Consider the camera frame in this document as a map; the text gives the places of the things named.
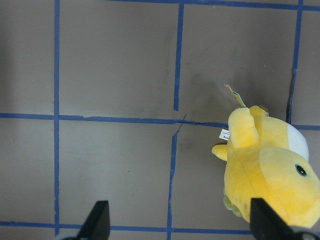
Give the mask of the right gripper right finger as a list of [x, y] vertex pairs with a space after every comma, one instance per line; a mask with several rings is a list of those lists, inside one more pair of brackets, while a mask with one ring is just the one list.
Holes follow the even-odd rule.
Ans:
[[250, 230], [256, 240], [294, 240], [293, 230], [263, 198], [250, 202]]

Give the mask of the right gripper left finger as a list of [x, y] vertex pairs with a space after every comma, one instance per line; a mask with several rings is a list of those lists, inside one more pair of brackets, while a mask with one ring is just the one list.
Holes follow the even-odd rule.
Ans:
[[76, 240], [108, 240], [111, 232], [110, 209], [108, 200], [97, 201], [83, 226], [76, 235]]

